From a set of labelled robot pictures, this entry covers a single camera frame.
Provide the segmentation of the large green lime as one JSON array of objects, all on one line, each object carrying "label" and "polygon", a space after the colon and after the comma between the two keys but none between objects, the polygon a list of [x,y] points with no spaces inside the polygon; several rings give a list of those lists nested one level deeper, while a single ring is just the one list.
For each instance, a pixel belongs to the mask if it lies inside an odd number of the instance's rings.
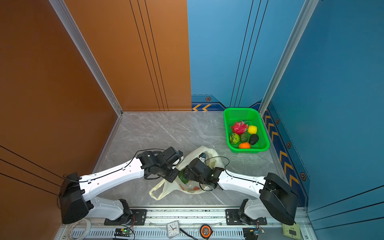
[{"label": "large green lime", "polygon": [[180,180],[182,181],[183,184],[187,184],[189,182],[189,179],[188,178],[185,178],[185,169],[183,169],[182,171],[179,172],[178,174]]}]

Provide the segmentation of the translucent yellowish plastic bag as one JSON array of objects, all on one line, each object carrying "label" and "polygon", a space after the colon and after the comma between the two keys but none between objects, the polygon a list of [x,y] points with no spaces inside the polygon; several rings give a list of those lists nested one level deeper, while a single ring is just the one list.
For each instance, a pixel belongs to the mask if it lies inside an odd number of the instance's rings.
[{"label": "translucent yellowish plastic bag", "polygon": [[194,160],[198,159],[204,165],[214,169],[215,167],[223,168],[224,164],[216,150],[201,146],[184,157],[183,161],[176,166],[179,174],[176,179],[170,183],[161,180],[155,187],[149,191],[152,199],[159,201],[173,191],[181,191],[188,195],[198,195],[203,192],[209,192],[210,188],[207,184],[201,184],[193,180],[193,176],[185,174],[187,166]]}]

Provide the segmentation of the orange fruit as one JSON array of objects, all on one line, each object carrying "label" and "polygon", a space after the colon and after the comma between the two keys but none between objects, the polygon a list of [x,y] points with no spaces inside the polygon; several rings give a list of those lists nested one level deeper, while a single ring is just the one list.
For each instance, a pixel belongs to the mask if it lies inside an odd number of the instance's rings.
[{"label": "orange fruit", "polygon": [[251,148],[251,145],[248,142],[239,144],[239,149],[250,149],[250,148]]}]

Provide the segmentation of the green round fruit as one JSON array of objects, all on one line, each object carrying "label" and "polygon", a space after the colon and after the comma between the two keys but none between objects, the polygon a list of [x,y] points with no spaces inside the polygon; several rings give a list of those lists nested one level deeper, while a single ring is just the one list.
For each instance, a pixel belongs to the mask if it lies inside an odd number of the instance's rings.
[{"label": "green round fruit", "polygon": [[240,142],[245,143],[249,141],[249,135],[247,133],[243,133],[240,135]]}]

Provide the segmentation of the red dragon fruit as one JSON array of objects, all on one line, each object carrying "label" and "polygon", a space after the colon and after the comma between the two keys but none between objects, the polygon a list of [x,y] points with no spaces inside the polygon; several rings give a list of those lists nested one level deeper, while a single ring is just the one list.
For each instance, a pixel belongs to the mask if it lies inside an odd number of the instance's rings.
[{"label": "red dragon fruit", "polygon": [[244,121],[235,122],[233,126],[231,126],[231,130],[233,133],[238,134],[239,136],[248,131],[249,125]]}]

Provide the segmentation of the dark avocado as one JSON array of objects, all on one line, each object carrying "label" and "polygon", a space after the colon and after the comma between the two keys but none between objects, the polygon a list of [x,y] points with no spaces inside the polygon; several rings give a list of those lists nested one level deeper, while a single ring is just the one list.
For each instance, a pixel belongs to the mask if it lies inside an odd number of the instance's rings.
[{"label": "dark avocado", "polygon": [[255,145],[259,141],[259,136],[257,134],[252,134],[249,138],[249,144],[251,146]]}]

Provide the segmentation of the yellow fruit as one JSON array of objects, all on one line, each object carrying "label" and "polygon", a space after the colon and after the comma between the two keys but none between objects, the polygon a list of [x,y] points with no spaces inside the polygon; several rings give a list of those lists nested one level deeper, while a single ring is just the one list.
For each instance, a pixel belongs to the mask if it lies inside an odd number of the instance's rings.
[{"label": "yellow fruit", "polygon": [[253,125],[249,125],[248,127],[248,133],[250,135],[256,135],[258,132],[258,127],[257,126],[253,126]]}]

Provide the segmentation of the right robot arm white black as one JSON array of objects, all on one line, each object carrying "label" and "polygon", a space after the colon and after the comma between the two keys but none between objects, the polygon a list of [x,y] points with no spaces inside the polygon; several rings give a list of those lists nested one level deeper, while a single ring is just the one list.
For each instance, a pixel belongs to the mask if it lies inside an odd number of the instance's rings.
[{"label": "right robot arm white black", "polygon": [[285,225],[296,223],[299,194],[274,173],[265,177],[246,176],[228,171],[226,167],[211,168],[196,158],[186,166],[184,177],[210,190],[220,188],[254,197],[254,200],[243,200],[239,209],[239,217],[246,224],[251,225],[265,213]]}]

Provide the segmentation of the orange black tape measure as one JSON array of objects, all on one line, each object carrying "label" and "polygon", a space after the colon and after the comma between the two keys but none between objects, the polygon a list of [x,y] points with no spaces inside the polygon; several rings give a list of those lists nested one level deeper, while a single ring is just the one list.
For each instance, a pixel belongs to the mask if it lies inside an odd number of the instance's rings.
[{"label": "orange black tape measure", "polygon": [[200,235],[203,239],[208,240],[213,234],[213,230],[209,225],[202,225],[200,228]]}]

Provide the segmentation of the small white clock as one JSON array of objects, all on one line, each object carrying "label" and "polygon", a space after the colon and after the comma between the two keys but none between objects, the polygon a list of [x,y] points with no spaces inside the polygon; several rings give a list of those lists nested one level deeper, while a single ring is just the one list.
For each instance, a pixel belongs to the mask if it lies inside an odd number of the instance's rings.
[{"label": "small white clock", "polygon": [[169,239],[178,237],[180,234],[179,221],[173,221],[167,224],[167,236]]}]

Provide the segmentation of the right circuit board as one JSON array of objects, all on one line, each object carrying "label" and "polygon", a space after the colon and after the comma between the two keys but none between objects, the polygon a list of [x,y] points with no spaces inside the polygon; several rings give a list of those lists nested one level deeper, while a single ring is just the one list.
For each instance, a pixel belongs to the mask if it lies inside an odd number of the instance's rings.
[{"label": "right circuit board", "polygon": [[263,228],[243,228],[243,236],[245,240],[258,240],[259,236],[264,234]]}]

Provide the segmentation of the green wall switch box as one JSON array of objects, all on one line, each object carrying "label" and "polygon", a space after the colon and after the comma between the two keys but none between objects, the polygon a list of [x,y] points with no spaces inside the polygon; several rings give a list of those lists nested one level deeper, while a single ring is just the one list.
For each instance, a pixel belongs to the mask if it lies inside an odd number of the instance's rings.
[{"label": "green wall switch box", "polygon": [[294,223],[293,225],[286,225],[282,224],[282,230],[283,230],[283,235],[285,237],[294,239],[294,240],[301,240],[302,235],[301,235],[301,230],[300,230],[300,225]]}]

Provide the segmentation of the left aluminium frame post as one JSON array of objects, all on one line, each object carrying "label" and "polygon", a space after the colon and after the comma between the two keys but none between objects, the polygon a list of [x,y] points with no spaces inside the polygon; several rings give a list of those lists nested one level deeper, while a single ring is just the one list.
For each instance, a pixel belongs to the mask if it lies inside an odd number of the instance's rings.
[{"label": "left aluminium frame post", "polygon": [[118,117],[123,115],[123,109],[117,100],[111,86],[109,85],[104,73],[102,72],[97,60],[95,59],[90,47],[83,37],[79,27],[77,26],[73,16],[71,15],[66,3],[62,0],[50,0],[50,4],[55,10],[57,16],[65,27],[67,33],[71,37],[73,43],[77,47],[83,60],[87,64],[89,70],[93,74],[107,100],[111,104]]}]

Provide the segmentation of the aluminium frame post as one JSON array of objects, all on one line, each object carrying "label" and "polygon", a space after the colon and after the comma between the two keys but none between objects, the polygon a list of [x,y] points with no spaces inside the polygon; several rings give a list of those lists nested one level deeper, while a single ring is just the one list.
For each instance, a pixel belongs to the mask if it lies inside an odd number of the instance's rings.
[{"label": "aluminium frame post", "polygon": [[111,86],[109,85],[104,73],[102,72],[97,60],[95,59],[90,47],[83,37],[79,27],[77,26],[73,16],[71,15],[66,3],[62,0],[50,0],[50,4],[55,10],[57,16],[65,27],[67,33],[71,37],[73,43],[77,47],[83,60],[87,64],[89,70],[93,74],[107,100],[111,104],[118,117],[123,115],[123,109],[117,100]]},{"label": "aluminium frame post", "polygon": [[279,60],[279,63],[276,67],[276,70],[271,78],[271,81],[268,85],[268,88],[265,92],[261,105],[259,107],[259,113],[261,116],[264,115],[267,110],[268,105],[270,104],[272,97],[286,71],[286,68],[301,40],[301,37],[317,7],[319,0],[306,0],[303,4],[303,7],[300,11],[300,14],[296,20],[296,23],[293,27],[293,30],[290,34],[290,37],[287,41],[285,49],[282,53],[282,56]]}]

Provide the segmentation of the right aluminium frame post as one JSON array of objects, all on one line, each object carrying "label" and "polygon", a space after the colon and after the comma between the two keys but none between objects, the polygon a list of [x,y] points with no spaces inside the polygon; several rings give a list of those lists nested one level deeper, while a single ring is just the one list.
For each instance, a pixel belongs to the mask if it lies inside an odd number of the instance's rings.
[{"label": "right aluminium frame post", "polygon": [[293,27],[293,30],[290,34],[290,37],[287,41],[285,49],[282,53],[282,56],[279,60],[279,63],[276,67],[276,70],[271,78],[271,81],[268,85],[268,88],[265,92],[261,105],[259,107],[259,113],[261,116],[264,115],[267,110],[268,105],[270,104],[272,97],[286,71],[286,68],[301,40],[301,37],[317,7],[319,0],[306,0],[303,4],[303,7],[300,11],[300,14],[296,20],[296,23]]}]

